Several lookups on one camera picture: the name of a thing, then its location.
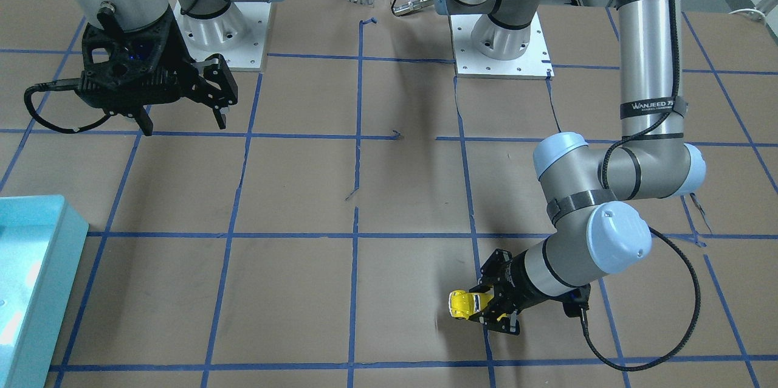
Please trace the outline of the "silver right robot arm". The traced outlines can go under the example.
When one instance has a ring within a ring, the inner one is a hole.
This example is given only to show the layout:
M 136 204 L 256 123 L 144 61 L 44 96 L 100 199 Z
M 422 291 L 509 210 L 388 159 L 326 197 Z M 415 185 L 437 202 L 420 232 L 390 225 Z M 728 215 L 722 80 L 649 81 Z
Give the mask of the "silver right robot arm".
M 238 102 L 234 70 L 260 69 L 270 6 L 282 0 L 76 0 L 87 23 L 83 72 L 29 87 L 23 102 L 40 125 L 72 135 L 113 116 L 136 122 L 150 136 L 146 108 L 187 98 L 211 108 L 219 128 Z M 34 92 L 74 91 L 100 109 L 96 122 L 65 128 L 43 119 Z

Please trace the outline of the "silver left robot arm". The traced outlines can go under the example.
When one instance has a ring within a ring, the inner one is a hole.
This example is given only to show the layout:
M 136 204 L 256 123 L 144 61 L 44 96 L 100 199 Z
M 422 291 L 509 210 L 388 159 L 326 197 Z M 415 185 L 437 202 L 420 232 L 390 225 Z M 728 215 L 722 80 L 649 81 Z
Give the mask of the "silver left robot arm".
M 444 16 L 479 16 L 472 42 L 489 58 L 512 60 L 529 41 L 539 0 L 436 0 Z M 652 248 L 649 226 L 630 200 L 684 196 L 700 188 L 706 163 L 684 141 L 678 12 L 681 0 L 615 0 L 621 50 L 622 137 L 593 149 L 558 132 L 533 152 L 534 171 L 555 232 L 512 255 L 495 250 L 478 285 L 449 296 L 450 315 L 517 335 L 521 311 L 562 302 L 574 316 L 591 283 L 625 271 Z

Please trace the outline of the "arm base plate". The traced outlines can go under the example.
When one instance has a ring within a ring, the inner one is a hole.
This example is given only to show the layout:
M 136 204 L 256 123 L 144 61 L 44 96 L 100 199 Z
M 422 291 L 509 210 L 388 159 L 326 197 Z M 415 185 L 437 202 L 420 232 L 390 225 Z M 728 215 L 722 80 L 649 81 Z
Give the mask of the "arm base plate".
M 498 27 L 487 15 L 456 15 L 449 20 L 457 77 L 555 77 L 539 14 L 520 30 Z
M 219 53 L 231 71 L 261 72 L 273 7 L 267 2 L 237 2 L 221 16 L 195 19 L 181 16 L 177 2 L 173 14 L 195 61 Z

